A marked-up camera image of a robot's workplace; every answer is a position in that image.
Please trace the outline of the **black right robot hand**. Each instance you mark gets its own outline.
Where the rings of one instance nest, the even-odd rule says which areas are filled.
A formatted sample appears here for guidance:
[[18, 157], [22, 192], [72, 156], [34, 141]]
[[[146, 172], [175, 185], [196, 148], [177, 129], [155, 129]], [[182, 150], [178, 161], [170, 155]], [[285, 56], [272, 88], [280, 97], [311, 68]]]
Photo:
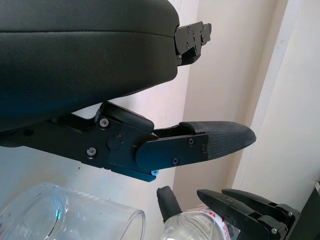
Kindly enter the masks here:
[[302, 211], [237, 189], [197, 190], [202, 204], [182, 211], [169, 186], [156, 192], [163, 240], [318, 240], [320, 191]]

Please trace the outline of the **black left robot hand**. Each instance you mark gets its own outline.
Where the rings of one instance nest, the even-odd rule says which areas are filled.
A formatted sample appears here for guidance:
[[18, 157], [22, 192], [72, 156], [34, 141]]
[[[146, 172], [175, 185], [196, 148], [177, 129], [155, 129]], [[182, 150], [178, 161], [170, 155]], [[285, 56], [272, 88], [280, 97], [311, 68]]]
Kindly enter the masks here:
[[173, 80], [211, 39], [167, 0], [3, 0], [0, 144], [29, 147], [151, 182], [256, 141], [247, 126], [154, 123], [112, 103]]

